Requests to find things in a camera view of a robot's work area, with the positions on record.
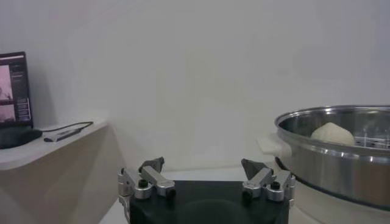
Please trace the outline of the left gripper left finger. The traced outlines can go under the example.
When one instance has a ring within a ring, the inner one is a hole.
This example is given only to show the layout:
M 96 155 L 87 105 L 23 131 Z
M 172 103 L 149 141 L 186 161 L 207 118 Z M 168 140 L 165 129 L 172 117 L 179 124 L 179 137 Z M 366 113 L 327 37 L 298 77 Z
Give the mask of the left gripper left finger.
M 149 199 L 155 189 L 158 196 L 170 199 L 176 195 L 176 184 L 165 178 L 162 168 L 164 157 L 144 161 L 137 169 L 121 168 L 118 172 L 118 192 L 120 196 L 134 196 L 139 200 Z

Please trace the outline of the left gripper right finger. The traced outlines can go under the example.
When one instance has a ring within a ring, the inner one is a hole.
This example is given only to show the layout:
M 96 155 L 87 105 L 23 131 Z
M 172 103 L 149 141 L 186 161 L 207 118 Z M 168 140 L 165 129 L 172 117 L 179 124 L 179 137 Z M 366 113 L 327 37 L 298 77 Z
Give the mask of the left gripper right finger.
M 281 170 L 274 173 L 265 163 L 245 158 L 241 160 L 241 165 L 247 177 L 242 188 L 243 200 L 246 203 L 260 198 L 262 194 L 270 201 L 294 202 L 296 178 L 290 171 Z

